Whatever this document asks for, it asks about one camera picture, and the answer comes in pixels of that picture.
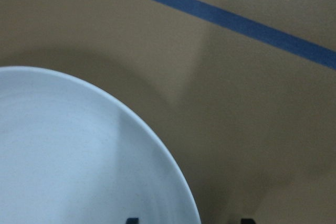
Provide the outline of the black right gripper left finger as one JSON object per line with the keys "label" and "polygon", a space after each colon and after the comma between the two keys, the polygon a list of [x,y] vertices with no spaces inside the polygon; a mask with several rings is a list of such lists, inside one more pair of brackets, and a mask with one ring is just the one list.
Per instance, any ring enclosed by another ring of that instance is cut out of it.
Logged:
{"label": "black right gripper left finger", "polygon": [[128,218],[125,224],[139,224],[139,219],[137,217]]}

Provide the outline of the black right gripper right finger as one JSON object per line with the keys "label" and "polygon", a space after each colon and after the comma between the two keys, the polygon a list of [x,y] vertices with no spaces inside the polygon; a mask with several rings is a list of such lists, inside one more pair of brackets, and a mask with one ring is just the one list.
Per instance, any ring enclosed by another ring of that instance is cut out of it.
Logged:
{"label": "black right gripper right finger", "polygon": [[240,224],[255,224],[255,220],[252,218],[241,218]]}

